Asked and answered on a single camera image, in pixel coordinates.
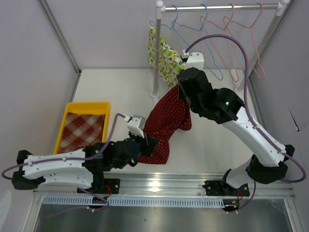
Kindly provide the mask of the lemon print skirt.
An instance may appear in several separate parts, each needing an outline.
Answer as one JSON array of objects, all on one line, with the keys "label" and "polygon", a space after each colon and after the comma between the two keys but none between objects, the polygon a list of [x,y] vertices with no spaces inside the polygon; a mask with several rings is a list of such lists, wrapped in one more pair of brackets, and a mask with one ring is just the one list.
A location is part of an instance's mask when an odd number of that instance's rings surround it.
[{"label": "lemon print skirt", "polygon": [[[155,34],[155,28],[150,26],[148,33],[148,62],[152,66],[155,65]],[[186,65],[182,61],[181,55],[171,48],[162,36],[160,36],[159,41],[158,58],[158,74],[169,89],[172,89],[178,84],[177,75],[181,70],[185,69]]]}]

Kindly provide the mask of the red polka dot skirt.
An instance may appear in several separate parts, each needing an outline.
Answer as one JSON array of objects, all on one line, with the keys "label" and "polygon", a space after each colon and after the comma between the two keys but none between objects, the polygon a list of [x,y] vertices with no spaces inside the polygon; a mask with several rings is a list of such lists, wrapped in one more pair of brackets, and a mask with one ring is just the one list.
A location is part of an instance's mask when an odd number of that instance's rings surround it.
[{"label": "red polka dot skirt", "polygon": [[159,100],[150,112],[144,129],[147,135],[157,139],[150,157],[139,156],[138,162],[144,164],[166,164],[169,159],[169,140],[177,130],[189,131],[192,128],[188,103],[179,99],[179,87],[174,86]]}]

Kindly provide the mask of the blue wire hanger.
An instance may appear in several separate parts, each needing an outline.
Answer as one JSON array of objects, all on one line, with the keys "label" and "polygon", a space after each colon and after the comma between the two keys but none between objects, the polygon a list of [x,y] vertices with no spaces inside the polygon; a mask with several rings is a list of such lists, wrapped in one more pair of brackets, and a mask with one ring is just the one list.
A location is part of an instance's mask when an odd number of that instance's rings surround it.
[{"label": "blue wire hanger", "polygon": [[[176,17],[174,20],[172,20],[170,26],[168,26],[167,24],[160,24],[160,26],[166,27],[169,31],[173,32],[174,36],[177,38],[178,42],[180,43],[181,47],[182,47],[182,57],[183,58],[188,58],[190,55],[188,52],[185,51],[185,45],[187,45],[187,42],[185,41],[185,39],[180,35],[180,33],[176,30],[175,28],[175,24],[177,22],[178,19],[178,8],[173,5],[176,9]],[[166,12],[166,6],[163,4],[162,6],[156,6],[156,10],[155,10],[155,14],[156,14],[156,19],[157,20],[161,20],[162,19],[162,14]]]},{"label": "blue wire hanger", "polygon": [[[172,21],[172,23],[171,23],[171,30],[173,31],[174,35],[177,37],[177,39],[178,39],[178,41],[180,42],[182,48],[185,48],[184,45],[183,45],[183,42],[184,42],[185,45],[187,45],[187,46],[189,46],[189,44],[188,44],[188,43],[186,42],[186,40],[180,35],[180,33],[176,30],[175,25],[177,24],[179,27],[185,27],[185,28],[187,28],[187,29],[191,29],[191,30],[194,30],[194,31],[198,31],[198,32],[201,33],[202,36],[204,36],[204,33],[203,33],[202,31],[203,31],[204,25],[205,25],[205,23],[206,23],[206,19],[204,19],[204,20],[202,21],[200,29],[192,28],[192,27],[186,26],[186,25],[184,25],[184,24],[179,24],[179,23],[177,22],[178,15],[179,15],[178,7],[177,7],[176,5],[172,5],[172,6],[175,7],[175,9],[176,9],[176,18],[175,18],[175,19]],[[213,53],[212,53],[210,47],[208,46],[208,43],[207,43],[206,41],[204,41],[204,42],[205,42],[205,45],[206,45],[206,47],[207,47],[207,49],[208,49],[208,51],[209,51],[209,53],[210,53],[210,55],[211,55],[211,57],[212,57],[214,66],[218,69],[218,66],[216,65],[216,62],[215,62],[214,55],[213,55]],[[205,66],[206,68],[208,68],[212,74],[214,74],[214,76],[217,78],[217,80],[222,81],[222,80],[224,79],[224,76],[223,76],[223,74],[222,74],[221,71],[219,71],[219,73],[220,73],[220,75],[221,75],[221,77],[219,77],[219,76],[217,76],[217,75],[208,67],[208,65],[207,65],[205,62],[204,62],[204,66]]]}]

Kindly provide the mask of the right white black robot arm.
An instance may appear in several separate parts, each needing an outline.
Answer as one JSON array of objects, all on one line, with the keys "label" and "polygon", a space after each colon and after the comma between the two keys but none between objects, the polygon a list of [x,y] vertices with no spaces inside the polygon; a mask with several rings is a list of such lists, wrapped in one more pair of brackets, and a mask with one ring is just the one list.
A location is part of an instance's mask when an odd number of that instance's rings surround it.
[{"label": "right white black robot arm", "polygon": [[180,71],[177,80],[179,97],[187,101],[192,112],[230,130],[253,152],[246,163],[225,173],[220,183],[224,194],[231,195],[251,181],[270,184],[285,179],[288,166],[284,153],[294,152],[294,147],[272,146],[274,138],[265,138],[267,131],[250,121],[244,101],[233,90],[213,88],[205,72],[193,67]]}]

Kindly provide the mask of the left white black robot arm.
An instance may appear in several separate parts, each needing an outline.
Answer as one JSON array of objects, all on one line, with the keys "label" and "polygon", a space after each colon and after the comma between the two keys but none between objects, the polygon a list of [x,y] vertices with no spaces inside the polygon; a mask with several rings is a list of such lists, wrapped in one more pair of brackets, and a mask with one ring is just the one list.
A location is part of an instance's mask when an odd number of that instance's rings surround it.
[{"label": "left white black robot arm", "polygon": [[123,141],[96,143],[68,153],[35,156],[27,150],[18,152],[18,170],[12,184],[17,190],[34,190],[39,186],[77,187],[78,193],[107,193],[104,173],[138,164],[140,156],[151,157],[159,140],[147,133]]}]

